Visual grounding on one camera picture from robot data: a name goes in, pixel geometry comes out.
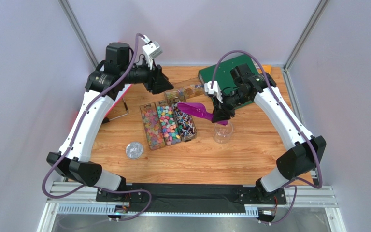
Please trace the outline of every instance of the green board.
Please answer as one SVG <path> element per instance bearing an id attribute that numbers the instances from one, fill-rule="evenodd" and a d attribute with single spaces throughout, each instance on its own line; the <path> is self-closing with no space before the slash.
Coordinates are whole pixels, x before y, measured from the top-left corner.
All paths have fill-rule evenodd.
<path id="1" fill-rule="evenodd" d="M 233 78 L 231 77 L 230 71 L 235 68 L 238 65 L 241 64 L 248 64 L 250 67 L 251 71 L 255 73 L 256 75 L 258 74 L 258 71 L 251 60 L 251 58 L 247 55 L 241 55 L 226 61 L 221 62 L 217 74 L 215 75 L 215 80 L 218 82 L 220 85 L 220 88 L 224 93 L 228 94 L 230 93 L 235 87 L 237 87 L 234 82 Z M 214 72 L 215 65 L 207 67 L 205 69 L 202 69 L 199 71 L 199 79 L 201 83 L 207 83 L 211 81 L 213 77 L 213 72 Z M 253 103 L 252 101 L 247 102 L 240 107 L 243 107 L 245 105 Z"/>

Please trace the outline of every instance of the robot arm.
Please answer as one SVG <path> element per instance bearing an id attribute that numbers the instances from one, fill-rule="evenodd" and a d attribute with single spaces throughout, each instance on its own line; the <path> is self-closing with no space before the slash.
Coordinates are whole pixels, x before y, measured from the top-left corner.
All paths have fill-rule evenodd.
<path id="1" fill-rule="evenodd" d="M 160 47 L 155 45 L 156 42 L 148 41 L 147 43 L 144 46 L 146 48 L 143 47 L 144 56 L 146 57 L 143 58 L 143 63 L 134 65 L 124 81 L 115 86 L 106 95 L 98 98 L 90 107 L 89 112 L 87 112 L 80 125 L 74 144 L 66 157 L 56 167 L 56 171 L 61 176 L 90 187 L 96 186 L 109 190 L 118 190 L 125 187 L 125 178 L 104 170 L 101 165 L 92 163 L 89 160 L 100 125 L 107 112 L 114 105 L 118 93 L 124 88 L 125 84 L 143 83 L 145 88 L 152 94 L 173 89 L 173 85 L 162 73 L 161 66 L 153 65 L 154 58 L 161 54 Z M 88 77 L 83 103 L 69 136 L 58 152 L 50 152 L 47 156 L 47 162 L 51 166 L 69 148 L 69 140 L 74 135 L 82 114 L 86 113 L 88 103 L 113 85 L 126 71 L 130 60 L 129 53 L 130 46 L 126 43 L 111 43 L 107 46 L 106 60 L 103 60 Z"/>
<path id="2" fill-rule="evenodd" d="M 235 116 L 237 107 L 248 101 L 254 101 L 266 113 L 277 129 L 286 149 L 286 152 L 277 159 L 277 167 L 256 182 L 258 190 L 256 197 L 260 201 L 268 202 L 272 200 L 279 188 L 295 177 L 315 168 L 314 158 L 309 146 L 279 104 L 283 104 L 295 122 L 300 125 L 302 132 L 313 145 L 319 161 L 323 156 L 326 141 L 322 136 L 314 137 L 300 123 L 287 106 L 276 83 L 268 73 L 255 75 L 247 64 L 235 67 L 230 73 L 237 88 L 229 94 L 219 90 L 220 87 L 216 81 L 213 88 L 209 87 L 211 82 L 205 84 L 205 90 L 208 96 L 213 99 L 214 104 L 212 122 L 229 120 Z M 264 78 L 268 78 L 279 101 L 270 92 Z"/>

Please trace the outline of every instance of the wooden table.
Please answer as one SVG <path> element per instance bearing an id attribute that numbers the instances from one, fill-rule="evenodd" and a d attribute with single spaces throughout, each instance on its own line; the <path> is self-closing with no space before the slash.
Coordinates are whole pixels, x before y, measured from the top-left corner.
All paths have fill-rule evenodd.
<path id="1" fill-rule="evenodd" d="M 196 78 L 202 68 L 163 67 L 163 72 L 171 83 L 178 83 Z M 281 68 L 273 67 L 271 75 L 291 107 Z M 143 85 L 137 84 L 124 97 L 129 115 L 100 127 L 91 161 L 125 177 L 128 183 L 253 185 L 275 167 L 276 159 L 285 152 L 276 129 L 254 103 L 236 110 L 236 116 L 231 119 L 234 133 L 227 144 L 218 144 L 213 140 L 214 124 L 193 117 L 198 130 L 196 139 L 151 151 L 145 138 L 139 106 L 163 100 L 164 96 L 152 95 Z M 187 101 L 201 102 L 207 111 L 213 110 L 211 100 L 204 95 Z M 109 117 L 124 112 L 124 105 L 119 102 Z M 133 141 L 139 141 L 144 146 L 143 155 L 134 160 L 125 154 L 126 146 Z M 302 177 L 312 180 L 310 174 Z"/>

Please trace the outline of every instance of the scoop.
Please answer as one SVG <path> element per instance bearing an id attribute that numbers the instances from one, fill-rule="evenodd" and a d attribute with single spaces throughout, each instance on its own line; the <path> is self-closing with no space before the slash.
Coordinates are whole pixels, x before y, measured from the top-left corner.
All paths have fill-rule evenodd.
<path id="1" fill-rule="evenodd" d="M 179 110 L 182 112 L 195 116 L 195 117 L 200 117 L 207 119 L 211 121 L 213 119 L 213 114 L 207 112 L 205 109 L 205 106 L 201 103 L 198 102 L 179 102 L 177 104 L 177 107 Z M 216 122 L 220 125 L 226 126 L 228 124 L 228 121 L 218 121 Z"/>

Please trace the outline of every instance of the wall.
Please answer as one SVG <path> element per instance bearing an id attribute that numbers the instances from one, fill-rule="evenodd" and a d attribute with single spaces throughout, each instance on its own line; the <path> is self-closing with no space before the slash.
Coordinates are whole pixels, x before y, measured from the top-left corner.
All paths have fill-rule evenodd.
<path id="1" fill-rule="evenodd" d="M 0 0 L 0 231 L 36 231 L 91 70 L 58 1 Z"/>
<path id="2" fill-rule="evenodd" d="M 290 70 L 347 230 L 371 231 L 371 1 L 332 0 Z"/>
<path id="3" fill-rule="evenodd" d="M 160 64 L 214 64 L 243 49 L 283 64 L 318 0 L 70 0 L 97 59 L 110 42 L 134 45 L 137 32 L 157 41 Z"/>

